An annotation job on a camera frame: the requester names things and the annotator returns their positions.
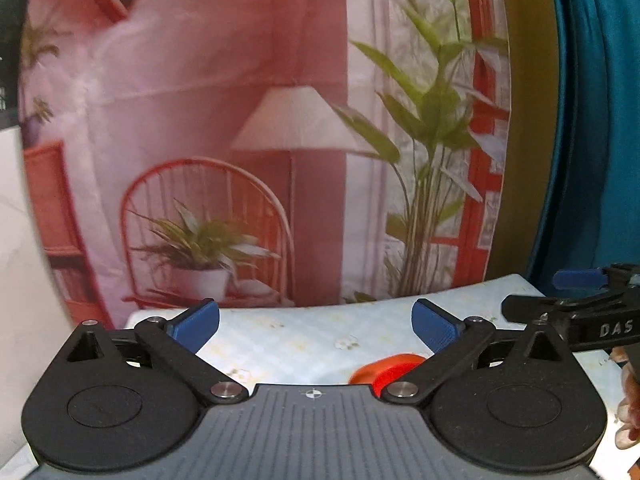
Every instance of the red chair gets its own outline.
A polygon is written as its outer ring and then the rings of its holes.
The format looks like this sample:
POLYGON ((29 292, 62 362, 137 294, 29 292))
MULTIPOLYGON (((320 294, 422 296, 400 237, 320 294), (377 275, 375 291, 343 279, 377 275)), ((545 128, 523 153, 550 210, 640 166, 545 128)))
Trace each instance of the red chair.
POLYGON ((282 204, 273 191, 251 173, 228 162, 206 157, 170 160, 145 171, 124 193, 120 229, 132 295, 139 308, 191 306, 201 298, 184 298, 172 284, 172 268, 158 264, 136 247, 158 242, 147 218, 179 222, 175 200, 194 215, 242 222, 258 245, 278 258, 256 258, 253 267, 240 267, 238 279, 259 280, 272 289, 267 296, 231 294, 222 307, 292 306, 287 279, 292 267, 293 240, 282 204))

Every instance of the blue clamp handle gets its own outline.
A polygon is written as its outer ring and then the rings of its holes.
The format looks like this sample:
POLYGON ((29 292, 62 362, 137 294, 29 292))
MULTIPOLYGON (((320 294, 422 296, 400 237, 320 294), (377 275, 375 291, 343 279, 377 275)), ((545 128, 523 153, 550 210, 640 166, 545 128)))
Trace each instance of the blue clamp handle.
POLYGON ((415 335, 434 353, 453 343, 465 329, 463 321, 425 299, 414 303, 411 326, 415 335))
POLYGON ((609 283, 602 269, 558 270, 551 279, 558 290, 598 290, 609 283))
POLYGON ((169 320, 166 332, 195 354, 213 337, 219 326, 220 309, 215 301, 209 300, 169 320))

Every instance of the triangular cutout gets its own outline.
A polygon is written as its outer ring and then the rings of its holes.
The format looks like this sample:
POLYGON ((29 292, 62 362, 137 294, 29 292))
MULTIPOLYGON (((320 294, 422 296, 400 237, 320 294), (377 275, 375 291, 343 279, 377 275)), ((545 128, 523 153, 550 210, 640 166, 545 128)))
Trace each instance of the triangular cutout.
POLYGON ((75 348, 66 358, 70 363, 78 361, 89 361, 90 359, 99 359, 103 357, 102 350, 98 345, 95 334, 87 332, 82 334, 75 348))
POLYGON ((543 361, 562 360, 558 350, 556 350, 553 343, 549 341, 548 337, 543 332, 536 334, 536 338, 533 340, 533 345, 531 346, 531 352, 529 352, 529 358, 540 359, 543 361))

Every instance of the white lampshade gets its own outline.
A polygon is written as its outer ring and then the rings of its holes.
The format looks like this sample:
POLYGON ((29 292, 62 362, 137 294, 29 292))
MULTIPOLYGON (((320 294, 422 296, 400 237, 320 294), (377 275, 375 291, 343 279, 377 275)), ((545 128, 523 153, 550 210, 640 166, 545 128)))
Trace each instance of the white lampshade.
POLYGON ((311 86, 271 88, 231 144, 232 150, 337 150, 370 153, 311 86))

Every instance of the green plant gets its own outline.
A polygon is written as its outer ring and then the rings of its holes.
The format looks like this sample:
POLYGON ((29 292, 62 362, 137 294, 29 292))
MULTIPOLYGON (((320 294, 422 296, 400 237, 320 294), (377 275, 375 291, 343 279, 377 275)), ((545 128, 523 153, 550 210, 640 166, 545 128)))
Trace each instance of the green plant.
POLYGON ((136 247, 133 250, 155 256, 158 264, 169 264, 175 269, 212 270, 227 269, 236 272, 237 266, 250 266, 254 258, 272 257, 257 245, 257 238, 245 234, 240 225, 219 219, 200 221, 181 202, 174 200, 180 224, 167 218, 149 218, 133 214, 153 224, 151 232, 159 238, 157 244, 136 247))
MULTIPOLYGON (((373 148, 374 153, 367 156, 386 162, 401 187, 403 207, 400 212, 388 213, 386 218, 386 234, 404 245, 398 264, 389 254, 384 259, 392 297, 430 290, 438 270, 439 251, 435 251, 435 261, 430 262, 431 240, 437 227, 457 216, 465 195, 482 201, 478 191, 454 167, 467 150, 486 148, 478 142, 481 136, 469 131, 474 101, 480 99, 488 106, 495 105, 473 88, 456 83, 454 77, 469 52, 487 45, 501 48, 503 44, 502 40, 483 40, 478 44, 464 38, 459 0, 448 2, 455 25, 455 35, 448 38, 443 38, 441 32, 446 10, 429 22, 418 0, 404 0, 401 4, 402 13, 420 39, 420 56, 428 56, 430 64, 436 65, 428 84, 421 83, 417 74, 409 74, 383 52, 365 43, 351 42, 398 85, 398 94, 379 92, 378 96, 404 132, 404 139, 393 142, 357 110, 334 107, 342 121, 373 148), (409 160, 402 152, 407 143, 409 160)), ((370 301, 370 296, 356 292, 350 301, 370 301)))
POLYGON ((60 48, 53 43, 53 40, 60 36, 66 36, 67 33, 58 32, 49 26, 51 14, 39 26, 34 25, 31 19, 27 17, 22 27, 22 37, 20 39, 20 100, 23 106, 22 116, 25 119, 36 117, 40 123, 49 122, 53 117, 53 112, 45 100, 40 97, 34 97, 32 99, 33 111, 28 113, 25 87, 28 73, 43 56, 49 54, 58 57, 60 55, 60 48))
POLYGON ((53 117, 53 112, 49 107, 49 103, 39 97, 34 97, 32 116, 36 117, 41 124, 49 123, 53 117))

